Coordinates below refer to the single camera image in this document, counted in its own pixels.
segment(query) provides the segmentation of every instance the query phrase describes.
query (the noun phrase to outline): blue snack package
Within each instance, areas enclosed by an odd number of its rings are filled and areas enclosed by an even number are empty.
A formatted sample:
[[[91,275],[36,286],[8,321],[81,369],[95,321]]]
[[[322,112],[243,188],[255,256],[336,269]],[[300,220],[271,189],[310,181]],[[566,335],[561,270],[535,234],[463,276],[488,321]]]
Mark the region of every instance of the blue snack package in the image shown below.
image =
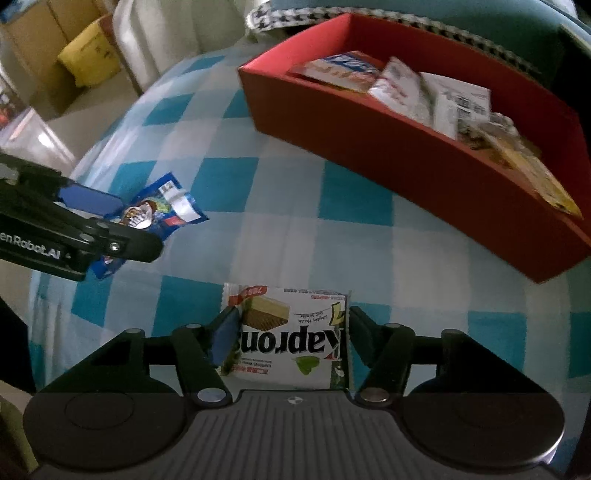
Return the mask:
[[[167,173],[139,192],[121,210],[105,215],[105,220],[155,233],[165,241],[175,230],[209,218],[199,209],[193,195]],[[122,258],[102,256],[90,267],[96,278],[110,277],[126,262]]]

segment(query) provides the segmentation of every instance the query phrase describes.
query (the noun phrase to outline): wafer image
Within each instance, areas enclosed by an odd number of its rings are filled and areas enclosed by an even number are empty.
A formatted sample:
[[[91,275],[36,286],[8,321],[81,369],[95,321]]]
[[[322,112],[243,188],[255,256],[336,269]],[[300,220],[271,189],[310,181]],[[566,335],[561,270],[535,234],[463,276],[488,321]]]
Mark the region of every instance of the wafer image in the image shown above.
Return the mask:
[[[289,316],[289,305],[277,300],[258,296],[246,301],[242,323],[262,332],[267,332],[273,328],[285,325]]]

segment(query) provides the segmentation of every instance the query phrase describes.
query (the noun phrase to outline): floor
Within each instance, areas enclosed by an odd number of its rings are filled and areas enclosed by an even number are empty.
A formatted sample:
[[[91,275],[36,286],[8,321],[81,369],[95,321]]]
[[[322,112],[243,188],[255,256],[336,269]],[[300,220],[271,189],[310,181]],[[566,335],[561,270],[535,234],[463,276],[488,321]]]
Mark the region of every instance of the floor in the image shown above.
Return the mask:
[[[137,100],[124,72],[83,93],[49,127],[80,160],[109,126]],[[0,297],[20,317],[28,310],[31,270],[0,260]]]

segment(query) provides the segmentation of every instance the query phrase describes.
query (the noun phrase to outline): open red cardboard box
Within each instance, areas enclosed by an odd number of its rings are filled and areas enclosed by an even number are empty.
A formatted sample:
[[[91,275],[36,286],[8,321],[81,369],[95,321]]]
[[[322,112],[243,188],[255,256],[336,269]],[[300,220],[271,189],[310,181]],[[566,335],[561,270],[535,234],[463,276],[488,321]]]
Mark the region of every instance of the open red cardboard box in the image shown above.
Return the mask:
[[[360,50],[415,72],[487,87],[492,111],[515,122],[579,205],[579,220],[546,204],[516,172],[391,112],[369,95],[288,74],[299,63]],[[577,114],[519,71],[475,48],[402,24],[341,15],[239,71],[256,128],[347,167],[460,229],[534,281],[591,248],[591,163]]]

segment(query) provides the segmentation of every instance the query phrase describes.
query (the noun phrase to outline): snack package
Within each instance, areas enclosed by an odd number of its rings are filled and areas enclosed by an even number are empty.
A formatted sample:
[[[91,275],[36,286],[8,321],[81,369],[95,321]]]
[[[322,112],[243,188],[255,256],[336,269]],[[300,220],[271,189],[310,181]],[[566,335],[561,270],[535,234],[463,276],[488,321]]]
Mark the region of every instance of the snack package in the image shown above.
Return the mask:
[[[226,284],[226,306],[242,309],[242,331],[221,375],[290,388],[348,386],[347,295]]]
[[[421,72],[424,86],[433,103],[433,129],[457,140],[468,123],[488,122],[491,115],[491,91],[449,77]]]
[[[105,220],[156,233],[163,241],[175,230],[209,218],[199,209],[193,195],[185,191],[172,173],[167,173],[139,192],[127,207]],[[102,280],[119,270],[125,260],[103,256],[91,265]]]
[[[355,50],[296,65],[290,72],[354,92],[366,93],[383,68],[383,62]]]
[[[573,198],[519,135],[502,125],[490,122],[471,125],[469,128],[481,135],[511,168],[521,172],[534,190],[552,207],[583,218]]]
[[[390,110],[431,126],[431,102],[421,77],[396,57],[391,57],[369,94]]]

